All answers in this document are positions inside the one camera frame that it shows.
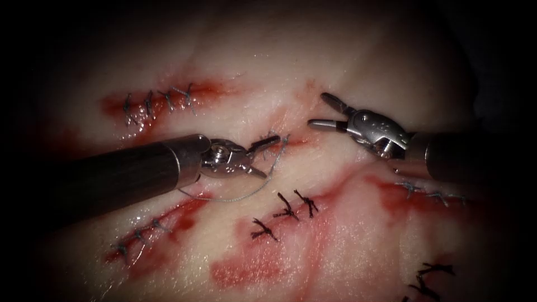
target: stitch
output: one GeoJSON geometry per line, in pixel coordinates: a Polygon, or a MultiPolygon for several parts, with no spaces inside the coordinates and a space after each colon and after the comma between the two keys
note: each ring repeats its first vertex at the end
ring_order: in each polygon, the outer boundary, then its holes
{"type": "Polygon", "coordinates": [[[457,194],[448,194],[446,195],[446,197],[453,197],[453,198],[458,198],[460,199],[460,202],[463,206],[466,206],[466,196],[464,195],[457,195],[457,194]]]}
{"type": "Polygon", "coordinates": [[[144,104],[145,104],[145,109],[147,111],[147,115],[152,116],[154,120],[155,117],[153,116],[153,109],[151,108],[151,98],[153,98],[152,90],[150,90],[149,93],[147,94],[147,97],[144,100],[144,104]]]}
{"type": "Polygon", "coordinates": [[[166,102],[168,103],[168,108],[169,108],[169,111],[170,112],[173,112],[175,110],[174,106],[172,105],[172,100],[171,100],[171,95],[170,95],[170,91],[168,90],[168,92],[164,93],[164,92],[161,92],[159,90],[157,90],[158,93],[162,94],[162,96],[164,96],[164,98],[166,99],[166,102]]]}
{"type": "Polygon", "coordinates": [[[125,103],[123,104],[123,111],[125,112],[125,125],[128,127],[130,125],[130,122],[132,121],[134,125],[138,126],[138,122],[136,119],[134,119],[133,115],[129,113],[130,109],[130,98],[132,95],[130,93],[127,94],[127,98],[125,99],[125,103]]]}
{"type": "Polygon", "coordinates": [[[309,199],[307,197],[302,197],[302,195],[300,195],[298,190],[294,190],[293,192],[295,192],[295,194],[297,194],[298,197],[300,197],[300,199],[302,199],[304,201],[304,203],[308,205],[308,207],[309,207],[309,217],[313,218],[313,209],[315,209],[315,211],[319,212],[319,209],[317,209],[317,207],[315,206],[315,203],[313,202],[313,200],[311,200],[311,199],[309,199]]]}
{"type": "Polygon", "coordinates": [[[129,264],[129,260],[127,259],[127,247],[123,243],[120,243],[118,245],[111,244],[110,247],[117,249],[125,259],[125,264],[129,264]]]}
{"type": "Polygon", "coordinates": [[[162,224],[160,224],[160,222],[158,222],[158,219],[153,219],[153,221],[151,221],[151,224],[155,227],[155,228],[159,228],[159,229],[162,229],[164,230],[165,232],[168,232],[168,233],[171,233],[172,231],[170,229],[167,229],[165,227],[162,226],[162,224]]]}
{"type": "Polygon", "coordinates": [[[395,184],[396,184],[397,186],[403,186],[404,188],[406,188],[406,189],[408,190],[407,200],[410,199],[410,196],[412,195],[412,193],[415,193],[415,192],[421,192],[421,191],[422,191],[422,188],[415,187],[414,185],[412,185],[412,184],[409,183],[409,182],[396,182],[395,184]]]}
{"type": "Polygon", "coordinates": [[[296,219],[297,221],[300,221],[298,219],[298,217],[296,217],[295,215],[295,212],[292,211],[291,209],[291,205],[289,204],[289,202],[283,197],[283,195],[281,193],[278,192],[278,197],[285,203],[285,205],[287,206],[287,209],[284,209],[284,212],[283,213],[278,213],[278,214],[273,214],[272,217],[276,218],[276,217],[280,217],[280,216],[284,216],[284,215],[287,215],[287,216],[291,216],[293,217],[294,219],[296,219]]]}
{"type": "Polygon", "coordinates": [[[412,285],[412,284],[409,284],[408,286],[417,290],[422,295],[429,296],[430,298],[434,299],[434,301],[438,301],[438,302],[440,301],[440,296],[425,285],[425,282],[423,281],[423,277],[421,275],[417,275],[416,279],[418,280],[418,283],[420,284],[419,287],[417,287],[416,285],[412,285]]]}
{"type": "Polygon", "coordinates": [[[267,228],[261,221],[259,221],[257,218],[254,218],[252,222],[263,228],[263,230],[260,232],[251,232],[250,235],[252,236],[252,239],[256,239],[257,237],[263,234],[268,234],[270,237],[274,239],[274,241],[278,242],[278,239],[274,237],[272,230],[267,228]]]}
{"type": "Polygon", "coordinates": [[[449,207],[449,204],[448,202],[445,200],[445,198],[442,196],[442,193],[440,192],[433,192],[431,194],[427,194],[425,195],[426,197],[435,197],[436,200],[440,200],[442,201],[442,203],[446,206],[446,207],[449,207]]]}
{"type": "MultiPolygon", "coordinates": [[[[278,135],[278,133],[277,133],[276,131],[274,131],[274,130],[271,129],[271,130],[267,133],[266,136],[260,135],[259,138],[260,138],[260,139],[266,139],[266,138],[269,138],[269,137],[274,136],[274,135],[278,135]]],[[[268,155],[271,155],[271,156],[273,156],[273,157],[277,156],[276,153],[271,152],[271,151],[268,150],[268,149],[263,150],[263,160],[264,160],[264,161],[267,161],[267,154],[268,154],[268,155]]]]}
{"type": "Polygon", "coordinates": [[[196,111],[194,111],[194,107],[192,106],[192,102],[190,101],[190,87],[192,87],[192,83],[189,84],[189,88],[187,89],[186,92],[184,92],[182,90],[179,90],[179,89],[175,88],[174,86],[170,86],[171,89],[173,89],[173,90],[175,90],[175,91],[177,91],[180,94],[185,96],[185,103],[190,106],[190,109],[192,109],[192,113],[194,115],[197,115],[196,111]]]}
{"type": "Polygon", "coordinates": [[[429,268],[426,268],[424,270],[419,270],[418,273],[420,275],[425,275],[426,273],[433,272],[433,271],[442,271],[442,272],[446,272],[450,275],[455,276],[455,273],[453,272],[453,265],[440,265],[440,264],[431,265],[429,263],[423,263],[423,265],[429,266],[429,268]]]}
{"type": "Polygon", "coordinates": [[[145,230],[148,230],[149,228],[150,227],[135,230],[134,235],[133,235],[133,239],[136,238],[136,239],[140,240],[144,245],[146,245],[147,241],[145,241],[145,238],[142,236],[142,232],[145,231],[145,230]]]}

